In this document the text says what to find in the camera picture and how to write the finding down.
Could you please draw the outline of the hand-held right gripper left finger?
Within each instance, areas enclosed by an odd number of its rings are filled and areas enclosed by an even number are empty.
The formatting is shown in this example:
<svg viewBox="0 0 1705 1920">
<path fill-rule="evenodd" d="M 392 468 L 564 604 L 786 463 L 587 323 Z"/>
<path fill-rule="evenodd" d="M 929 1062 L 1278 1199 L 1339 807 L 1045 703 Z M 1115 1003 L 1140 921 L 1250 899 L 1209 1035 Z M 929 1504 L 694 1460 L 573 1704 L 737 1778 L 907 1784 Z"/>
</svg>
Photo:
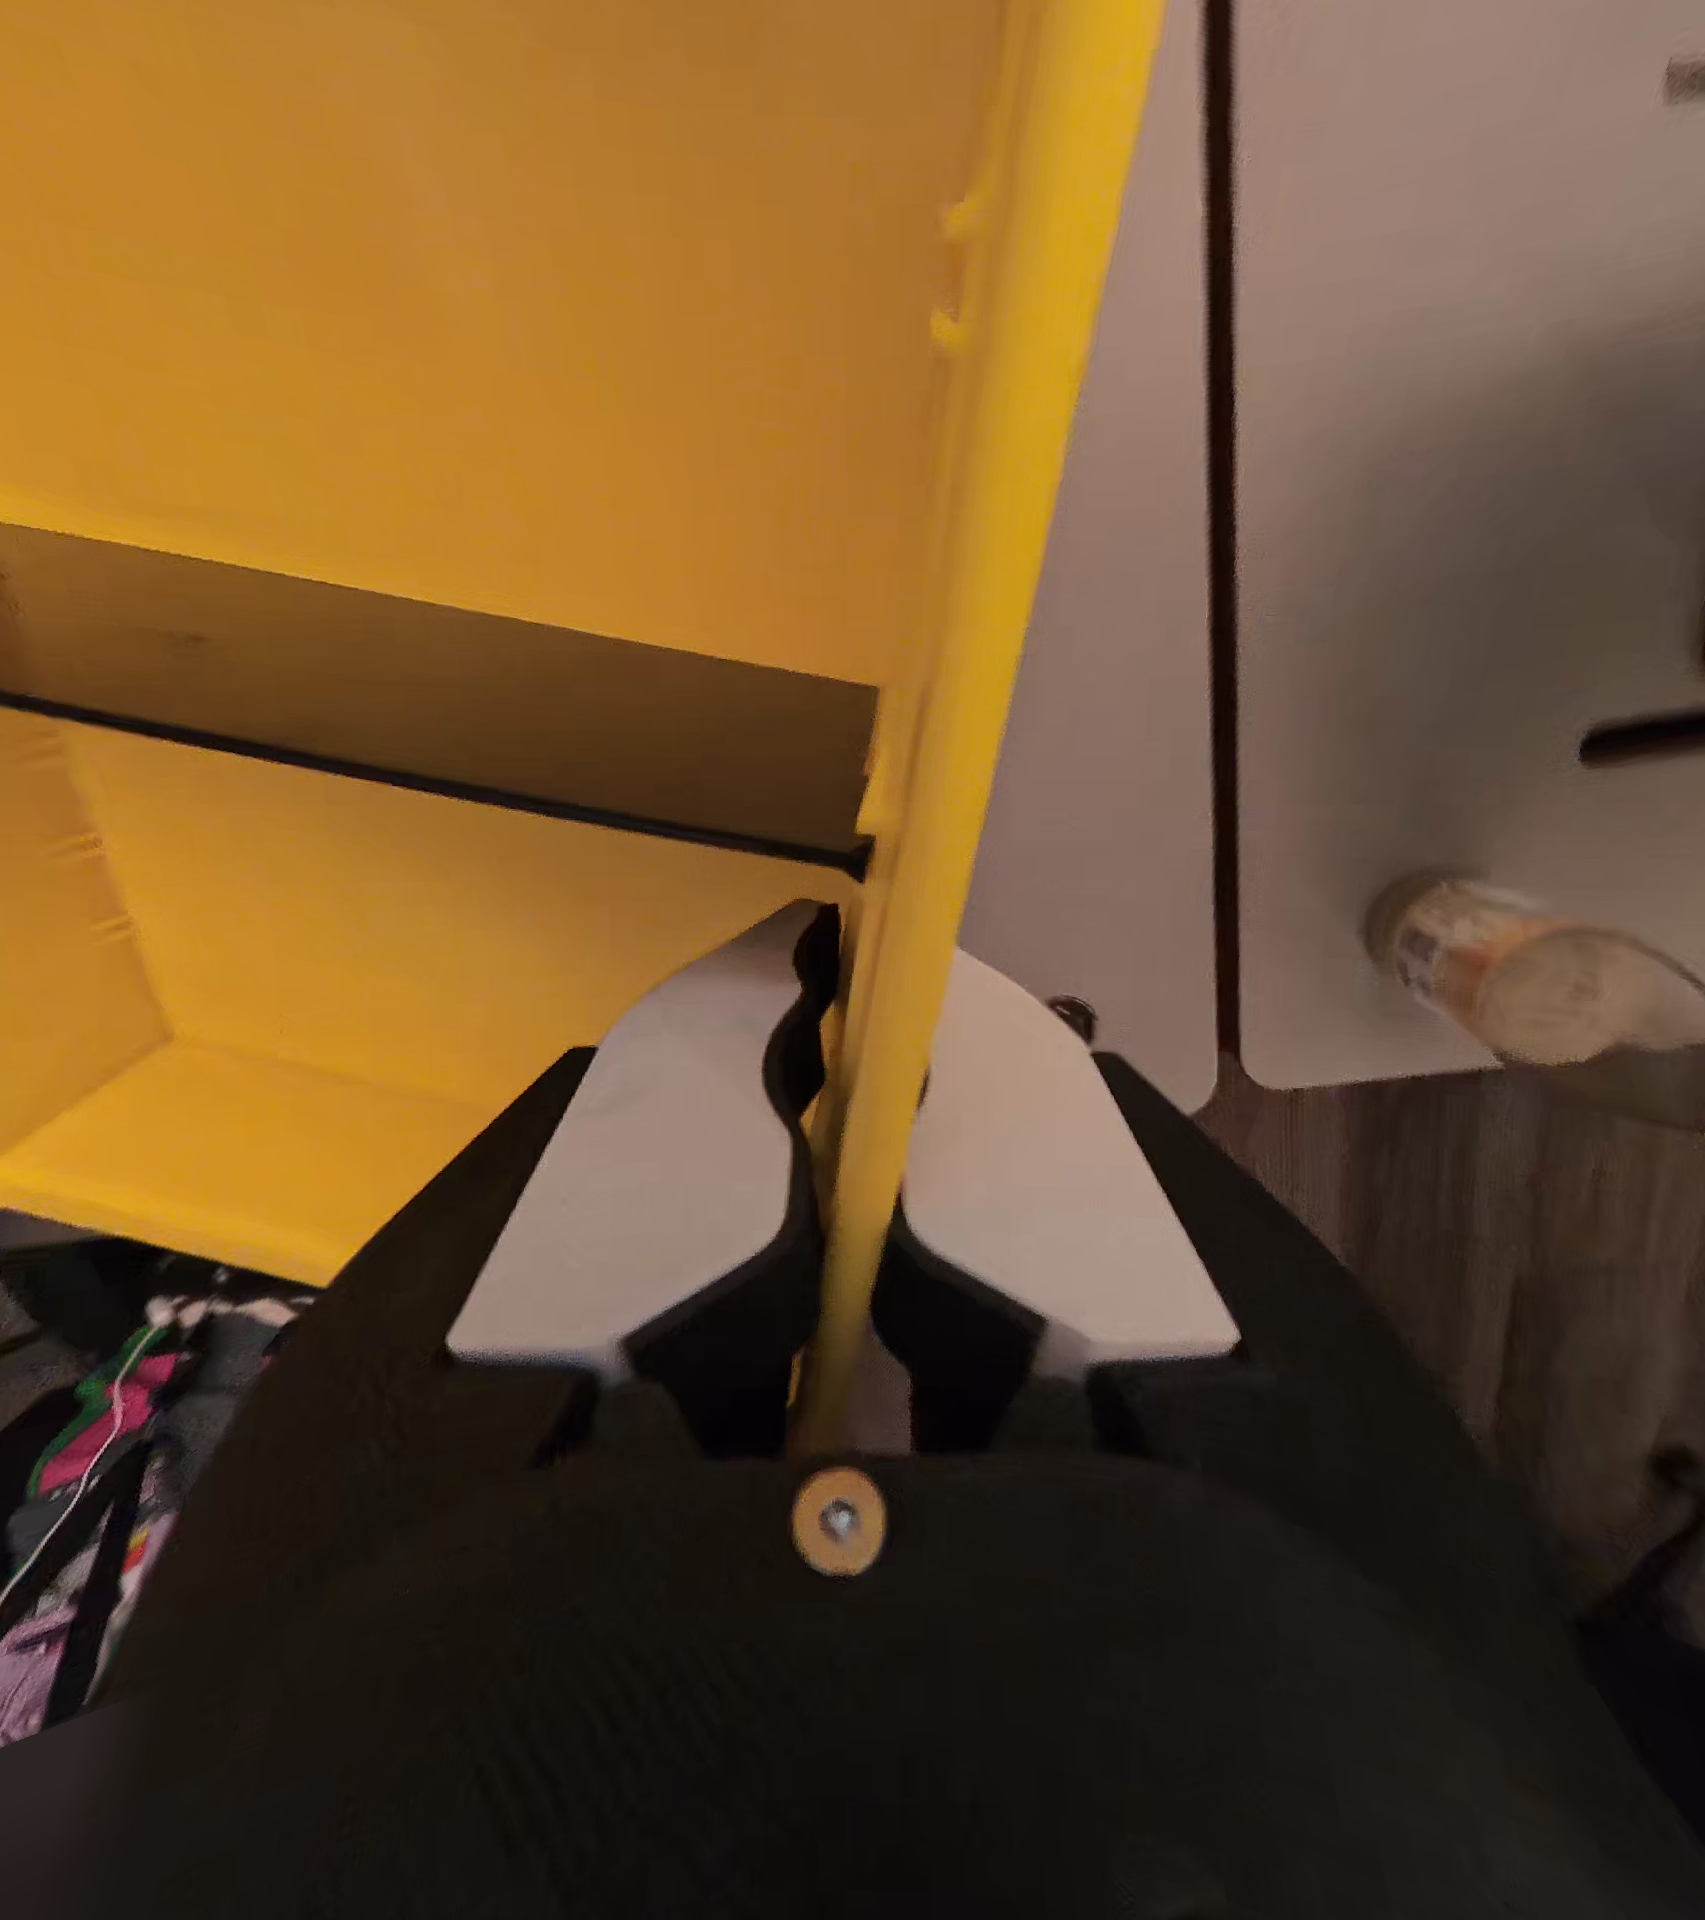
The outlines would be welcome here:
<svg viewBox="0 0 1705 1920">
<path fill-rule="evenodd" d="M 464 1364 L 637 1369 L 633 1343 L 816 1221 L 780 1045 L 818 1041 L 838 912 L 795 899 L 604 1034 L 458 1310 Z"/>
</svg>

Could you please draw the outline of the yellow plastic bin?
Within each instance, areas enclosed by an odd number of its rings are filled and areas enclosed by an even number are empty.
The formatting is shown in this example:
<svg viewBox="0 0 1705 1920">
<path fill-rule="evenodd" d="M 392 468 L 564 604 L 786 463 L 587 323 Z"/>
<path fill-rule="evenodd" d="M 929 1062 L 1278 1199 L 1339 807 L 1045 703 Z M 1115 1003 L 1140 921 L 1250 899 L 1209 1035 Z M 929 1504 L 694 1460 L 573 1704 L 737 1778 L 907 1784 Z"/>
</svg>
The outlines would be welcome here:
<svg viewBox="0 0 1705 1920">
<path fill-rule="evenodd" d="M 864 875 L 0 707 L 0 1210 L 326 1283 L 795 899 L 843 1427 L 1165 4 L 0 4 L 0 521 L 870 686 Z"/>
</svg>

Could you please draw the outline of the clear bottle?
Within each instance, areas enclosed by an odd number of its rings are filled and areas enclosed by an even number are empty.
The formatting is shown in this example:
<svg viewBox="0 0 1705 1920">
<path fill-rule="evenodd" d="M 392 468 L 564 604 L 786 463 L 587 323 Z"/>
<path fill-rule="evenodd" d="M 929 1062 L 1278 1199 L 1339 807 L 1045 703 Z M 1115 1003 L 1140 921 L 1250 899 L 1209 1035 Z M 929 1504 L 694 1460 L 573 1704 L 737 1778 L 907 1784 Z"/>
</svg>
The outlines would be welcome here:
<svg viewBox="0 0 1705 1920">
<path fill-rule="evenodd" d="M 1513 1073 L 1705 1140 L 1705 980 L 1662 947 L 1454 874 L 1384 888 L 1365 944 Z"/>
</svg>

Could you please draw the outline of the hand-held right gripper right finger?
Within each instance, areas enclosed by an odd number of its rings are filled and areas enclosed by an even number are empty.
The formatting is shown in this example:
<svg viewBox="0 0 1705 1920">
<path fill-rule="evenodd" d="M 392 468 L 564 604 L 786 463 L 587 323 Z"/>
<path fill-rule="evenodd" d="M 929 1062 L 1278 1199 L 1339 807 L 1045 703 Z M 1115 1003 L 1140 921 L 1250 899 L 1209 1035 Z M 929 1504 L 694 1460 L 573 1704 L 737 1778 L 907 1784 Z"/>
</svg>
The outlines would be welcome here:
<svg viewBox="0 0 1705 1920">
<path fill-rule="evenodd" d="M 1034 1369 L 1228 1355 L 1238 1326 L 1092 1049 L 957 951 L 898 1192 L 907 1246 L 1036 1319 Z"/>
</svg>

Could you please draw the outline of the colourful patterned cloth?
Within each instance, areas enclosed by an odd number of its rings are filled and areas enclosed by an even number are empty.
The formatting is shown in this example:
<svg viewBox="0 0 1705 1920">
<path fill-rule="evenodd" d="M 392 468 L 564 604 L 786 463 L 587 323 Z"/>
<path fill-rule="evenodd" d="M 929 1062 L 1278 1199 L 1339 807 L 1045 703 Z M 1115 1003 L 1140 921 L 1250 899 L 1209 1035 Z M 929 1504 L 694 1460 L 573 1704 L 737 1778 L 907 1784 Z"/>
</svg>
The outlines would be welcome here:
<svg viewBox="0 0 1705 1920">
<path fill-rule="evenodd" d="M 0 1250 L 0 1359 L 74 1365 L 0 1423 L 0 1751 L 93 1701 L 195 1480 L 319 1295 L 130 1238 Z"/>
</svg>

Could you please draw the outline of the black bin divider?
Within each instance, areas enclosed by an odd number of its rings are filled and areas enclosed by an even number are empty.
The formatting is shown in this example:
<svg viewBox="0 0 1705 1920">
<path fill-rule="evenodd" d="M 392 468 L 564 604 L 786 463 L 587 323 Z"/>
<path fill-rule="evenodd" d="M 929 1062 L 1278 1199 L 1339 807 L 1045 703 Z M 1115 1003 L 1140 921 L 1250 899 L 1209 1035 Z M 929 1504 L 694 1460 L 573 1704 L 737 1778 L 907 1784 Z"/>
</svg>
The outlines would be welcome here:
<svg viewBox="0 0 1705 1920">
<path fill-rule="evenodd" d="M 0 707 L 864 875 L 879 691 L 0 521 Z"/>
</svg>

